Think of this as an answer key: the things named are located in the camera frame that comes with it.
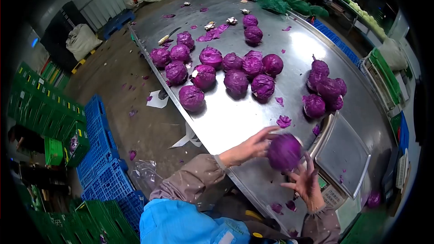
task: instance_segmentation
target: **person's arm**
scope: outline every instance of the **person's arm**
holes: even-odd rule
[[[24,141],[24,137],[21,137],[21,138],[19,139],[18,144],[17,144],[17,150],[21,147],[21,144],[23,143],[23,141]]]
[[[219,155],[200,154],[171,177],[165,179],[150,195],[149,200],[167,198],[195,203],[197,198],[210,185],[220,182],[226,168],[241,165],[243,162],[259,156],[265,156],[269,132],[279,127],[267,127],[245,142]]]
[[[288,176],[295,183],[282,183],[281,186],[294,189],[307,205],[302,237],[310,237],[315,244],[338,243],[341,227],[333,209],[326,206],[318,183],[318,170],[314,169],[310,155],[304,154],[307,168],[298,166],[299,174],[290,172]]]

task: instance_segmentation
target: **red cabbage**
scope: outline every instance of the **red cabbage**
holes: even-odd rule
[[[258,44],[262,40],[262,31],[257,26],[250,26],[244,30],[246,41],[251,44]]]
[[[164,68],[170,62],[170,52],[164,48],[154,48],[151,52],[151,59],[157,68]]]
[[[264,72],[264,65],[257,57],[244,58],[243,72],[248,78],[255,78]]]
[[[302,145],[290,133],[277,135],[267,152],[270,166],[277,171],[292,171],[299,164],[301,155]]]
[[[174,85],[181,85],[187,78],[187,68],[182,61],[173,61],[166,65],[166,77]]]
[[[253,14],[247,14],[243,17],[244,27],[257,26],[258,19]]]
[[[371,194],[368,197],[368,207],[370,209],[376,208],[381,203],[381,193],[378,191],[371,191]]]
[[[258,60],[262,61],[262,52],[250,50],[247,54],[244,55],[244,60],[246,60],[249,57],[255,57]]]
[[[220,51],[211,46],[205,47],[199,55],[199,60],[202,64],[218,68],[223,61]]]
[[[184,86],[179,90],[179,102],[186,110],[198,111],[205,104],[205,95],[196,86]]]
[[[170,51],[170,58],[173,61],[186,62],[190,59],[190,49],[186,45],[175,45]]]
[[[341,88],[342,97],[344,97],[347,94],[347,84],[345,84],[345,81],[342,78],[336,78],[335,80],[339,84],[339,87]]]
[[[336,111],[340,110],[344,106],[344,101],[342,100],[342,97],[338,97],[334,102],[327,103],[327,110],[330,111]]]
[[[313,90],[314,92],[317,92],[316,86],[322,79],[326,77],[327,76],[323,73],[316,73],[311,70],[309,73],[309,77],[307,78],[307,87],[309,87],[309,89]]]
[[[250,86],[258,99],[267,99],[274,93],[274,79],[266,74],[255,77]]]
[[[247,92],[249,81],[245,73],[239,70],[229,70],[223,80],[226,89],[233,95],[243,95]]]
[[[325,74],[325,76],[327,77],[330,74],[330,70],[328,69],[327,63],[317,60],[313,55],[312,57],[313,57],[312,70],[315,73]]]
[[[191,74],[191,81],[199,89],[209,88],[216,80],[216,70],[209,65],[199,64]]]
[[[243,68],[244,60],[238,57],[235,53],[229,53],[223,58],[223,69],[229,70],[241,70]]]
[[[276,54],[268,54],[265,56],[262,60],[262,64],[264,64],[265,73],[272,77],[281,73],[283,69],[283,61]]]
[[[186,45],[190,51],[194,48],[194,41],[191,38],[190,33],[188,31],[181,32],[180,34],[176,35],[176,44],[177,45]]]
[[[316,94],[303,96],[303,108],[307,116],[311,118],[320,118],[326,112],[324,100]]]
[[[316,85],[316,90],[321,97],[329,102],[333,102],[341,95],[341,87],[336,80],[331,78],[321,79]]]

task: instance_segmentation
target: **stainless steel table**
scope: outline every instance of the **stainless steel table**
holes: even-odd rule
[[[191,2],[191,6],[180,8],[184,1]],[[199,12],[200,8],[209,10]],[[262,43],[256,48],[249,47],[244,42],[241,8],[251,10],[251,14],[258,18],[258,26],[264,33]],[[176,14],[174,18],[162,18],[163,15],[172,13]],[[191,53],[193,67],[200,64],[199,54],[207,45],[218,49],[223,56],[231,52],[244,56],[252,49],[262,51],[264,56],[277,54],[283,59],[284,68],[276,78],[274,95],[266,104],[261,104],[254,100],[249,88],[245,98],[233,100],[226,93],[224,73],[220,70],[217,72],[215,87],[205,93],[205,109],[200,113],[187,112],[178,100],[178,92],[182,86],[169,88],[165,83],[164,71],[160,73],[145,52],[150,53],[153,48],[157,48],[159,39],[177,27],[182,27],[177,33],[187,30],[193,39],[196,39],[205,34],[203,26],[209,21],[220,25],[231,16],[238,19],[238,24],[230,26],[220,35],[220,39],[195,42],[196,48]],[[304,117],[302,96],[309,94],[306,79],[312,54],[317,59],[324,60],[330,68],[330,77],[340,77],[348,86],[341,113],[372,151],[368,172],[373,188],[379,187],[381,175],[388,162],[388,156],[382,153],[395,143],[387,117],[364,77],[349,58],[311,24],[300,18],[294,20],[295,17],[290,15],[286,18],[285,15],[261,9],[257,3],[243,4],[240,0],[178,0],[156,10],[153,15],[138,20],[131,29],[171,100],[213,155],[240,144],[263,127],[275,125],[279,115],[287,115],[292,119],[291,126],[282,132],[291,132],[298,136],[305,149],[308,149],[315,139],[312,128],[319,120],[307,120]],[[192,25],[197,25],[198,28],[191,30]],[[282,31],[289,25],[292,26],[290,31]],[[274,97],[283,97],[285,107],[281,107]],[[296,212],[284,207],[284,215],[277,215],[269,207],[275,202],[285,205],[286,201],[292,199],[293,191],[280,187],[279,183],[284,181],[284,177],[270,168],[267,159],[257,158],[232,167],[229,176],[261,214],[275,217],[279,221],[282,231],[295,228],[301,232],[307,211],[301,199],[296,200]]]

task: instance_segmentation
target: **gray sleeve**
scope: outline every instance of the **gray sleeve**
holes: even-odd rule
[[[225,172],[214,156],[200,154],[165,179],[151,193],[149,200],[166,198],[194,204],[206,187],[220,182],[224,176]]]
[[[312,238],[315,244],[334,244],[338,243],[340,231],[336,212],[325,207],[316,213],[306,215],[301,236]]]

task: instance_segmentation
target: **white sack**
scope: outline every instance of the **white sack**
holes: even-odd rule
[[[77,61],[80,61],[100,43],[102,41],[87,24],[79,24],[68,34],[66,48],[73,53]]]

